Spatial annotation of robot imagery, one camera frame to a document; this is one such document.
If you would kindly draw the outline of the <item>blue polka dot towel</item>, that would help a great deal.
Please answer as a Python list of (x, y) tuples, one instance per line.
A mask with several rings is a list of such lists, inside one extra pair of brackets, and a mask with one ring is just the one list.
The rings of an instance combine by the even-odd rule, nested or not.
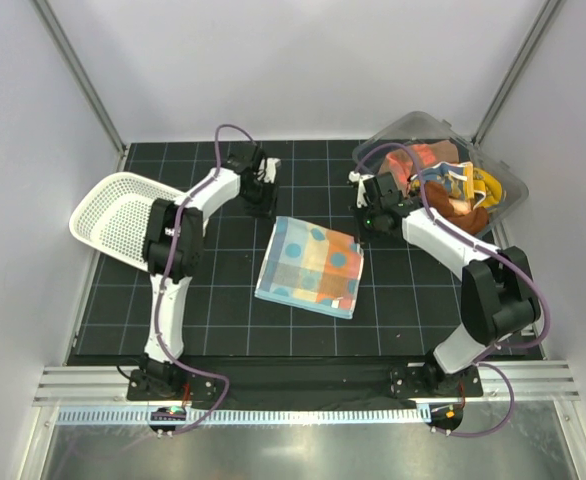
[(278, 216), (259, 271), (255, 297), (350, 319), (363, 267), (364, 253), (353, 236)]

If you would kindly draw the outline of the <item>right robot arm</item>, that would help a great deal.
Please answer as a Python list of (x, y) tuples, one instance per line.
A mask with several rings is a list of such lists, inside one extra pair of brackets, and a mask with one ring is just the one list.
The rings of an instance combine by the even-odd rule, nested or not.
[(528, 258), (517, 247), (501, 250), (446, 221), (424, 194), (403, 195), (390, 173), (352, 171), (348, 182), (357, 189), (352, 211), (360, 240), (401, 238), (461, 282), (461, 323), (426, 354), (420, 373), (426, 390), (446, 396), (475, 362), (540, 318)]

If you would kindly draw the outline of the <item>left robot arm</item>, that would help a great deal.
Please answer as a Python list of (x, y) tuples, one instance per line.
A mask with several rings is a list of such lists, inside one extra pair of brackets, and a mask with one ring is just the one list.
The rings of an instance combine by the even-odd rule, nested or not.
[(184, 351), (187, 293), (203, 259), (208, 220), (236, 198), (249, 215), (272, 219), (280, 165), (280, 159), (249, 143), (177, 199), (152, 203), (142, 246), (152, 287), (151, 324), (138, 368), (129, 377), (130, 399), (173, 400), (185, 393), (195, 374), (176, 361)]

